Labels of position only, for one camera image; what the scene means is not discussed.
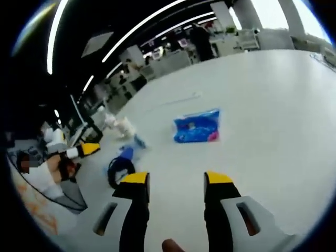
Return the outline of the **person's right hand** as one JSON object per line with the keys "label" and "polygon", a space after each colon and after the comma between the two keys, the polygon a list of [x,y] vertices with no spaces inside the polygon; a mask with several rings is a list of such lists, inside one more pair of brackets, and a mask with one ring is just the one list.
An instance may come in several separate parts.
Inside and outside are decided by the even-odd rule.
{"label": "person's right hand", "polygon": [[162,242],[163,252],[185,252],[173,239],[166,239]]}

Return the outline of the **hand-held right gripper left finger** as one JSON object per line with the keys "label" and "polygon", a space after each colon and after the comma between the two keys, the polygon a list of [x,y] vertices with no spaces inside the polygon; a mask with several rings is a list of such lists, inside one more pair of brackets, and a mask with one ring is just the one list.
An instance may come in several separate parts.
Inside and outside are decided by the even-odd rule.
{"label": "hand-held right gripper left finger", "polygon": [[112,201],[93,226],[99,236],[112,228],[113,251],[144,251],[145,234],[150,219],[150,174],[137,172],[126,175],[112,194]]}

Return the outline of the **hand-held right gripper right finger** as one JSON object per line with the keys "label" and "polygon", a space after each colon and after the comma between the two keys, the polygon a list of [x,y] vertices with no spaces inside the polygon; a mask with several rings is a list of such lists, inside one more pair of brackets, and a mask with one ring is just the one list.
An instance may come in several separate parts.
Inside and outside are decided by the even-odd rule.
{"label": "hand-held right gripper right finger", "polygon": [[242,196],[225,174],[204,173],[204,220],[210,251],[288,251],[292,237],[273,214]]}

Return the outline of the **person's left hand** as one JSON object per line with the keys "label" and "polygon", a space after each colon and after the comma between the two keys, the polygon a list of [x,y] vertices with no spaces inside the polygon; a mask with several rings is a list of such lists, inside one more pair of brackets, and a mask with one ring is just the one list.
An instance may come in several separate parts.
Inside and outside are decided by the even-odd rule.
{"label": "person's left hand", "polygon": [[70,181],[76,183],[75,178],[77,172],[81,168],[80,163],[74,162],[72,159],[61,157],[59,154],[53,155],[46,161],[52,179],[56,184],[62,181]]}

